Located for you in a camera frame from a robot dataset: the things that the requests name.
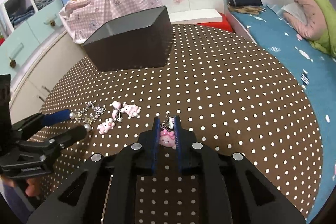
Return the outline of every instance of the black bin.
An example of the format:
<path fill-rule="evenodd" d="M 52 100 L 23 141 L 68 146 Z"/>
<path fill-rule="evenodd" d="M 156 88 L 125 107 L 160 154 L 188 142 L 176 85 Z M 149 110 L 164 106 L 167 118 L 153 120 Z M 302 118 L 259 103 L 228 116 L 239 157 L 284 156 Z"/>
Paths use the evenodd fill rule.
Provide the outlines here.
<path fill-rule="evenodd" d="M 167 7 L 156 7 L 103 24 L 83 44 L 98 71 L 163 67 L 173 28 Z"/>

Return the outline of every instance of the mint green drawer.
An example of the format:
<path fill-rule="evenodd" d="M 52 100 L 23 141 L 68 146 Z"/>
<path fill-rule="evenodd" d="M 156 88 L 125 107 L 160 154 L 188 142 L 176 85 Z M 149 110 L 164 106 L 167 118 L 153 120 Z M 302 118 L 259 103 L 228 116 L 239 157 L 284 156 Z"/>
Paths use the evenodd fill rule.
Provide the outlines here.
<path fill-rule="evenodd" d="M 0 75 L 10 74 L 13 79 L 39 45 L 28 23 L 22 23 L 0 46 Z M 14 69 L 9 66 L 10 58 L 16 62 Z"/>
<path fill-rule="evenodd" d="M 31 30 L 40 43 L 63 25 L 58 15 L 62 8 L 62 3 L 59 0 L 55 0 L 27 20 Z M 51 20 L 54 20 L 56 23 L 54 27 L 49 23 Z"/>

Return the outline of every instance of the gingham fabric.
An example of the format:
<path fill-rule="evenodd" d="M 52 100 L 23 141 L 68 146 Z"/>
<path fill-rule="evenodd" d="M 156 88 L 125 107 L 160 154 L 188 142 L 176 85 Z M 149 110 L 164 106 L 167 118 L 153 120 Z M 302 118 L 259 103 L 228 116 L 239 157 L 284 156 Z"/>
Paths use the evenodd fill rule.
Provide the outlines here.
<path fill-rule="evenodd" d="M 73 41 L 82 44 L 112 19 L 159 6 L 161 0 L 70 0 L 59 16 Z"/>

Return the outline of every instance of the brown tablecloth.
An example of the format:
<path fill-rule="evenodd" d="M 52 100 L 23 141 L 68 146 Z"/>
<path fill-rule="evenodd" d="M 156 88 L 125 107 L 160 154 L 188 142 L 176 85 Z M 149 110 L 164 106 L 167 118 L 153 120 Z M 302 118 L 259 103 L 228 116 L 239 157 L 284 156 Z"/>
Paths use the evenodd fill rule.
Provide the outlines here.
<path fill-rule="evenodd" d="M 43 180 L 46 198 L 93 153 L 112 155 L 137 141 L 155 116 L 178 114 L 182 126 L 222 154 L 243 153 L 306 217 L 321 177 L 322 149 L 315 114 L 293 75 L 271 54 L 233 33 L 199 25 L 174 25 L 174 44 L 163 68 L 99 73 L 83 58 L 54 87 L 41 111 L 106 106 L 82 142 L 65 149 L 55 173 Z M 106 135 L 96 130 L 114 100 L 141 106 Z M 44 128 L 33 140 L 76 126 Z M 198 182 L 177 172 L 175 151 L 160 149 L 155 177 L 139 177 L 136 222 L 199 223 Z"/>

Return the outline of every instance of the red object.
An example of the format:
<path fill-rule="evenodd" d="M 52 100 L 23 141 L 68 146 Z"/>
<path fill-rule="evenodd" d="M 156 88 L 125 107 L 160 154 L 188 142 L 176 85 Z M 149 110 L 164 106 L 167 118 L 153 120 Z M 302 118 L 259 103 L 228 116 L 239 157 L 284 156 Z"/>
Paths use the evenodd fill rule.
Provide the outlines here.
<path fill-rule="evenodd" d="M 214 28 L 218 28 L 218 29 L 221 29 L 221 30 L 224 30 L 224 31 L 233 32 L 233 29 L 232 29 L 230 23 L 227 21 L 226 16 L 223 15 L 222 13 L 219 13 L 219 14 L 223 18 L 222 22 L 199 23 L 198 25 L 207 26 L 207 27 L 214 27 Z"/>

